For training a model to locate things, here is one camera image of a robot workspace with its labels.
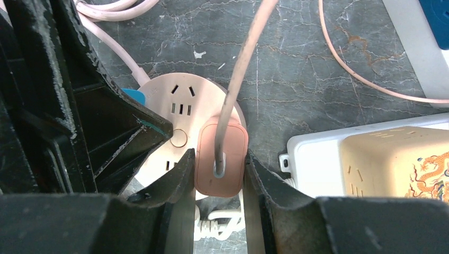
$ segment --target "dragon decoration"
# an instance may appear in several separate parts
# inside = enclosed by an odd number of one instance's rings
[[[417,169],[414,165],[405,197],[433,198],[449,203],[449,152],[418,161],[422,162],[421,167]]]

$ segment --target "power strip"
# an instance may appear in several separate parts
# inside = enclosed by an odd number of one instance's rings
[[[449,98],[449,0],[383,3],[426,97]]]

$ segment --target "round button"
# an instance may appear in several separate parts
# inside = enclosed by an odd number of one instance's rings
[[[170,139],[170,142],[175,147],[183,147],[187,144],[187,134],[181,129],[176,129],[173,131],[173,137]]]

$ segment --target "round power strip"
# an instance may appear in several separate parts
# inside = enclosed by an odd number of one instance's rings
[[[196,150],[201,127],[220,115],[226,90],[197,75],[170,73],[152,79],[138,91],[145,95],[145,107],[172,122],[174,130],[170,141],[154,151],[136,174],[137,181],[148,186],[171,170],[187,149]],[[231,118],[246,128],[237,103]],[[196,192],[197,200],[204,197]]]

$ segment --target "stone countertop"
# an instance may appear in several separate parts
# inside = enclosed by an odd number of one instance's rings
[[[151,77],[189,72],[227,87],[260,2],[163,0],[136,19],[100,26]],[[356,72],[396,92],[424,95],[381,0],[324,0],[324,5],[334,46]],[[138,88],[130,70],[105,44],[98,39],[92,44],[119,86]],[[253,54],[238,102],[249,148],[274,171],[279,171],[278,154],[286,152],[292,136],[444,112],[384,95],[351,78],[327,48],[317,0],[280,0]],[[234,248],[242,245],[245,234],[233,237],[234,243],[197,242],[195,251],[246,253],[246,248]]]

